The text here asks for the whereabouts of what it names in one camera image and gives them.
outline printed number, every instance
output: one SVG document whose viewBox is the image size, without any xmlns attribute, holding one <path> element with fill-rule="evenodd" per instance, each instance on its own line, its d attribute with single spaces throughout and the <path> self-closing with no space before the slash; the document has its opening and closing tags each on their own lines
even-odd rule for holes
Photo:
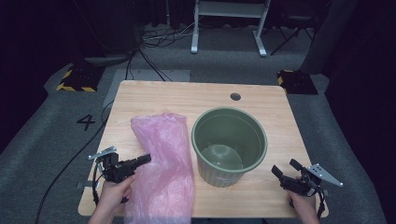
<svg viewBox="0 0 396 224">
<path fill-rule="evenodd" d="M 83 123 L 83 124 L 85 124 L 85 129 L 84 129 L 84 131 L 87 131 L 87 130 L 88 130 L 88 127 L 90 126 L 90 124 L 95 123 L 95 121 L 91 121 L 91 119 L 92 119 L 92 115 L 89 114 L 89 115 L 85 116 L 84 118 L 79 119 L 79 120 L 77 121 L 77 123 Z"/>
</svg>

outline plastic bag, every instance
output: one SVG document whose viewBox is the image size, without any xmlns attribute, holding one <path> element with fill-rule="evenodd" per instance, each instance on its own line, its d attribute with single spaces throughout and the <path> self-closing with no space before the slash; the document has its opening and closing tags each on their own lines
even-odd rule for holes
<svg viewBox="0 0 396 224">
<path fill-rule="evenodd" d="M 151 162 L 140 166 L 125 204 L 125 223 L 191 223 L 194 194 L 186 118 L 173 113 L 131 119 Z"/>
</svg>

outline human hand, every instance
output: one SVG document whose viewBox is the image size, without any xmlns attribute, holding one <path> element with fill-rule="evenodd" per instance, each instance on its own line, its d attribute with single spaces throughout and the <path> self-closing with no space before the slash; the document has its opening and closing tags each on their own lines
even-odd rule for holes
<svg viewBox="0 0 396 224">
<path fill-rule="evenodd" d="M 315 195 L 306 197 L 286 190 L 289 201 L 292 200 L 297 216 L 304 224 L 319 224 Z"/>
<path fill-rule="evenodd" d="M 114 217 L 114 212 L 120 206 L 122 198 L 131 198 L 131 184 L 133 182 L 133 175 L 125 178 L 122 182 L 118 184 L 105 181 L 102 187 L 99 204 L 97 205 L 88 223 L 111 222 L 112 218 Z"/>
</svg>

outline wrist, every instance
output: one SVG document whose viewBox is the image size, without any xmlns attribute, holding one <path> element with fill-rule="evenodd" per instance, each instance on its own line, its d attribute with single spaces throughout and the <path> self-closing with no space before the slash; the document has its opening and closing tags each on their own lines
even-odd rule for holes
<svg viewBox="0 0 396 224">
<path fill-rule="evenodd" d="M 98 206 L 91 215 L 88 224 L 107 224 L 114 217 L 113 212 L 104 207 Z"/>
<path fill-rule="evenodd" d="M 317 216 L 301 217 L 301 221 L 304 224 L 320 224 Z"/>
</svg>

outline white shelf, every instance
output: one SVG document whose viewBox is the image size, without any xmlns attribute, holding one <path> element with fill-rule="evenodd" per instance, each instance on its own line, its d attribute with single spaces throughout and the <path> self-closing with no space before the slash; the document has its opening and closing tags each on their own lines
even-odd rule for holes
<svg viewBox="0 0 396 224">
<path fill-rule="evenodd" d="M 261 18 L 265 10 L 264 4 L 206 2 L 199 3 L 199 15 Z"/>
<path fill-rule="evenodd" d="M 256 41 L 260 55 L 262 57 L 267 56 L 267 52 L 262 44 L 261 34 L 270 3 L 271 0 L 265 0 L 265 4 L 206 2 L 195 0 L 194 31 L 192 35 L 191 53 L 195 54 L 198 52 L 199 16 L 224 16 L 260 18 L 259 29 L 257 31 L 253 31 L 253 37 Z"/>
</svg>

